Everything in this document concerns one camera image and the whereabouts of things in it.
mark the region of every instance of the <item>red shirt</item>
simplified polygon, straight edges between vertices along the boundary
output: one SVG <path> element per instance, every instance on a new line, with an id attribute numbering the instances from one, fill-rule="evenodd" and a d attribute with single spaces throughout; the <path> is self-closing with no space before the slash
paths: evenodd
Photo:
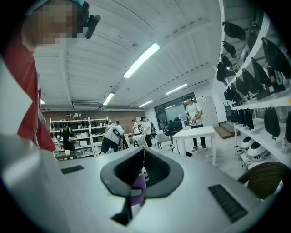
<path id="1" fill-rule="evenodd" d="M 19 34 L 11 38 L 10 43 L 3 53 L 3 61 L 17 83 L 32 99 L 32 104 L 19 127 L 18 135 L 25 139 L 34 140 L 35 121 L 38 117 L 38 108 L 40 108 L 40 102 L 39 106 L 37 106 L 37 95 L 39 94 L 41 99 L 41 90 L 38 91 L 37 72 L 33 54 L 22 44 Z M 40 149 L 53 152 L 55 145 L 49 132 L 45 125 L 41 124 L 39 119 L 37 120 L 38 127 L 36 136 L 38 145 Z"/>

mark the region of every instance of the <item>brick wall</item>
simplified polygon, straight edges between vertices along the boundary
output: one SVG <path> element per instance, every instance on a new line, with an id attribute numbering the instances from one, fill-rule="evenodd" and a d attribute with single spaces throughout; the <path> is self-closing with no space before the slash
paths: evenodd
<path id="1" fill-rule="evenodd" d="M 69 116 L 67 118 L 65 111 L 56 111 L 56 112 L 43 112 L 42 113 L 46 119 L 46 128 L 49 130 L 50 128 L 50 118 L 52 121 L 59 121 L 62 119 L 65 120 L 73 120 L 73 117 Z M 136 119 L 136 117 L 141 117 L 145 115 L 143 111 L 101 111 L 101 112 L 83 112 L 83 116 L 86 115 L 91 117 L 91 119 L 97 118 L 106 118 L 111 119 L 112 122 L 119 121 L 120 124 L 124 127 L 125 133 L 132 132 L 132 124 L 131 120 Z"/>

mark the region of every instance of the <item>floor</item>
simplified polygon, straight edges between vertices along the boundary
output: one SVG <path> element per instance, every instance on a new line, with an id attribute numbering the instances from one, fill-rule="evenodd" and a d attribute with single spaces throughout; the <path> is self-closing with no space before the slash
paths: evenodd
<path id="1" fill-rule="evenodd" d="M 237 137 L 238 144 L 242 141 L 242 136 Z M 224 171 L 229 176 L 237 179 L 244 172 L 247 171 L 246 168 L 242 167 L 242 160 L 239 156 L 235 156 L 234 145 L 235 138 L 222 139 L 219 134 L 216 132 L 215 134 L 216 140 L 216 167 L 220 170 Z M 191 152 L 193 149 L 193 140 L 185 139 L 186 151 L 191 152 L 193 155 L 190 158 L 196 158 L 203 160 L 207 163 L 212 162 L 212 153 L 211 153 L 211 140 L 210 137 L 205 138 L 207 151 L 203 151 L 201 146 L 198 147 L 198 150 L 195 152 Z M 156 143 L 156 139 L 152 139 L 153 145 Z M 178 141 L 178 147 L 182 148 L 182 141 Z"/>

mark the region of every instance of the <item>white ceiling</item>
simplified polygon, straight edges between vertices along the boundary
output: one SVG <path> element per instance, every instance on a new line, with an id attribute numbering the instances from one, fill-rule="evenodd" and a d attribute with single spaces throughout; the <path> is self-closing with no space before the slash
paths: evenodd
<path id="1" fill-rule="evenodd" d="M 157 106 L 211 82 L 221 44 L 218 0 L 87 0 L 100 15 L 91 39 L 35 51 L 43 106 L 73 110 L 72 101 L 106 108 Z M 129 79 L 127 69 L 153 43 L 161 48 Z M 168 97 L 165 93 L 187 83 Z"/>

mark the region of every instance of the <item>purple object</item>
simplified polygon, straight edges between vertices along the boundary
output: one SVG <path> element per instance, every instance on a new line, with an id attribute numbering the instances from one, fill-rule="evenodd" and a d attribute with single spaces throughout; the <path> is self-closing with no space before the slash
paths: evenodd
<path id="1" fill-rule="evenodd" d="M 131 187 L 131 205 L 135 206 L 144 200 L 146 192 L 146 180 L 144 174 L 140 174 Z"/>

